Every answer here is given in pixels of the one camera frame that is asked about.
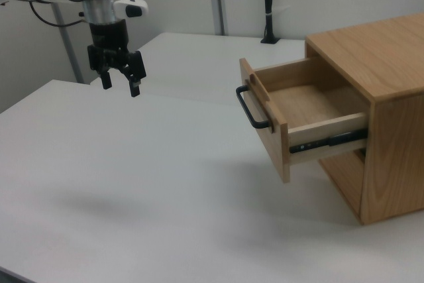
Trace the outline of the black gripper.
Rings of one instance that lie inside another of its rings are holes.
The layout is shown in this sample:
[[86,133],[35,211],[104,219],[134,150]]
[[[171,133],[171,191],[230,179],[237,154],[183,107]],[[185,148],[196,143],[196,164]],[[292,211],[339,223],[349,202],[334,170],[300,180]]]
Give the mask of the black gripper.
[[109,69],[114,68],[129,82],[131,97],[140,95],[139,85],[146,70],[139,51],[129,52],[126,20],[108,25],[89,25],[92,44],[87,47],[90,68],[101,78],[103,89],[112,87]]

